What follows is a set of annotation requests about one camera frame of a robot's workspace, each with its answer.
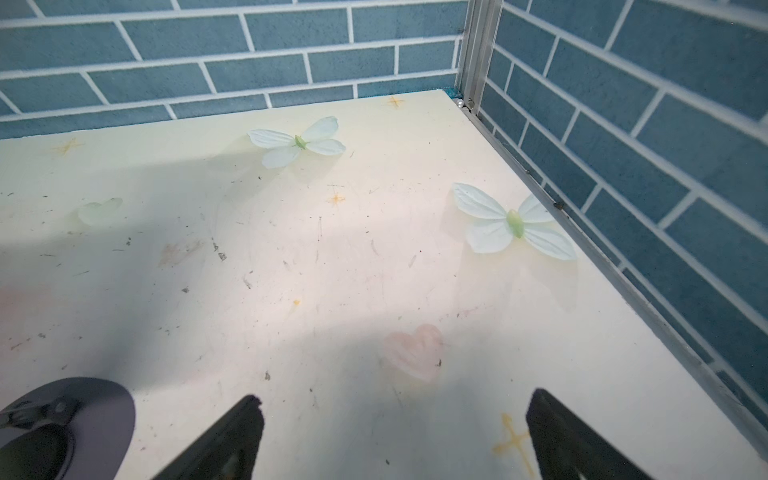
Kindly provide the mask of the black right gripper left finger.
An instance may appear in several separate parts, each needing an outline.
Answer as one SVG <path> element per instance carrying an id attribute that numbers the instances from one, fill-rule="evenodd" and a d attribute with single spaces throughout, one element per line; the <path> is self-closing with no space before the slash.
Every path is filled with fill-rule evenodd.
<path id="1" fill-rule="evenodd" d="M 264 427 L 260 399 L 246 395 L 155 479 L 251 479 Z"/>

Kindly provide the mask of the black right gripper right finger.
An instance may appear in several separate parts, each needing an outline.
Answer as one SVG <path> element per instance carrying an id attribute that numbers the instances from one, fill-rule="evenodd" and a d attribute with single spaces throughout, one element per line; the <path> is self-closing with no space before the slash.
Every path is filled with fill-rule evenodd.
<path id="1" fill-rule="evenodd" d="M 526 412 L 545 480 L 650 480 L 651 477 L 548 391 L 538 388 Z"/>

